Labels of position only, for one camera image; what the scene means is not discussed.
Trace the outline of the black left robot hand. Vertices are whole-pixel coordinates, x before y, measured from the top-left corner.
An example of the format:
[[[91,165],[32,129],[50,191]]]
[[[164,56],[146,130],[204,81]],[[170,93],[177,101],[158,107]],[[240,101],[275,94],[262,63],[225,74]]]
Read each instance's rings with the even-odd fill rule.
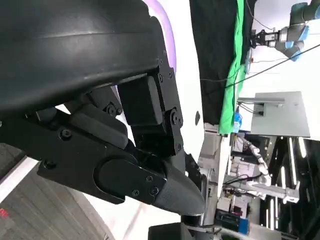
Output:
[[[0,140],[40,161],[39,176],[200,216],[183,97],[143,1],[1,1]]]

